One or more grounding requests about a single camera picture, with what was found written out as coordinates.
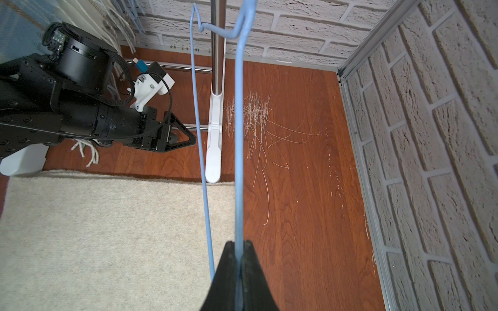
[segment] beige carpet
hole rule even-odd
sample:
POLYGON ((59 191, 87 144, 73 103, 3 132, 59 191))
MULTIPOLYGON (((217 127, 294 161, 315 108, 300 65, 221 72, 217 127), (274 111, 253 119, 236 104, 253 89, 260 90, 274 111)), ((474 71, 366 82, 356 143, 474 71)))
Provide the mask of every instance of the beige carpet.
MULTIPOLYGON (((208 186, 215 263, 232 184, 208 186)), ((75 172, 11 178, 0 310, 198 310, 210 284, 202 186, 75 172)))

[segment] white rope tassel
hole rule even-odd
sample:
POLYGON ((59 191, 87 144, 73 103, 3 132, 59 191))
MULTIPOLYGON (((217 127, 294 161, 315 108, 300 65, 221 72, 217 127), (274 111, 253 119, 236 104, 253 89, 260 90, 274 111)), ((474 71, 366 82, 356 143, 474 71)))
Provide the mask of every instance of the white rope tassel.
POLYGON ((85 157, 85 153, 83 152, 83 149, 85 149, 85 146, 89 146, 90 149, 92 150, 92 159, 90 162, 88 162, 87 167, 89 167, 92 164, 98 164, 99 163, 99 151, 95 148, 93 143, 87 139, 73 139, 76 141, 74 144, 73 148, 71 148, 71 151, 76 149, 76 147, 80 148, 80 154, 81 157, 85 157))

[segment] metal pole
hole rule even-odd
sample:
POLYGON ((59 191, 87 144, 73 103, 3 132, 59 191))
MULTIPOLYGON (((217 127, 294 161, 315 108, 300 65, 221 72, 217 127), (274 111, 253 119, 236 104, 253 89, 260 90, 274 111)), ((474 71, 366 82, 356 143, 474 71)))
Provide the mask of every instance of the metal pole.
MULTIPOLYGON (((132 59, 125 59, 126 63, 128 65, 131 64, 132 59)), ((147 66, 150 66, 154 61, 143 61, 147 66)), ((166 63, 166 62, 157 62, 162 68, 164 69, 170 69, 170 70, 178 70, 178 71, 192 71, 192 66, 190 64, 173 64, 173 63, 166 63)), ((212 73, 211 68, 209 67, 203 67, 203 66, 195 66, 195 72, 198 74, 210 74, 212 73)))
MULTIPOLYGON (((227 0, 211 0, 211 24, 225 28, 227 0)), ((211 32, 211 55, 213 59, 213 94, 220 95, 223 91, 223 53, 225 38, 211 32)))

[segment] white brick wall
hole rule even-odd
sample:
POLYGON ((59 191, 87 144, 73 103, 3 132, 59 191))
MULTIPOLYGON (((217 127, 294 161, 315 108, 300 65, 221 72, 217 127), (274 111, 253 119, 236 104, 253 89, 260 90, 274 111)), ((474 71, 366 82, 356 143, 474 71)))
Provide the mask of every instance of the white brick wall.
MULTIPOLYGON (((146 35, 137 45, 190 53, 189 20, 193 0, 138 0, 146 35)), ((195 1, 204 21, 210 2, 195 1)), ((246 55, 284 62, 340 67, 394 0, 259 0, 246 55)), ((227 27, 242 0, 227 1, 227 27)), ((194 29, 196 54, 210 55, 211 34, 194 29)), ((228 54, 235 54, 233 48, 228 54)))
POLYGON ((497 10, 423 0, 347 78, 399 310, 498 310, 497 10))

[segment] wooden floor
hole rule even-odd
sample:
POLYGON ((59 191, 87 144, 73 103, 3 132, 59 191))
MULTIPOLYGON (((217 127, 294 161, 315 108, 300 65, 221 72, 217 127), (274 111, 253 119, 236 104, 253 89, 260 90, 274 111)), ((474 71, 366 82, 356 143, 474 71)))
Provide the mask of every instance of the wooden floor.
MULTIPOLYGON (((137 57, 190 63, 189 54, 164 51, 139 49, 137 57)), ((210 66, 210 58, 199 57, 197 65, 210 66)), ((194 123, 191 74, 169 74, 176 81, 173 112, 194 123)), ((234 62, 227 60, 226 102, 234 98, 233 76, 234 62)), ((201 123, 207 124, 211 76, 197 77, 201 123)), ((244 93, 249 92, 271 96, 271 110, 267 131, 258 134, 245 162, 244 233, 280 310, 384 310, 336 74, 245 62, 244 93)), ((153 105, 164 109, 166 101, 167 95, 157 97, 153 105)), ((225 111, 222 181, 234 178, 227 119, 225 111)), ((246 153, 253 140, 248 135, 246 153)), ((206 135, 202 141, 205 151, 206 135)), ((99 165, 90 168, 90 154, 81 159, 71 146, 66 140, 51 147, 44 169, 200 180, 196 146, 157 154, 117 144, 100 149, 99 165)))

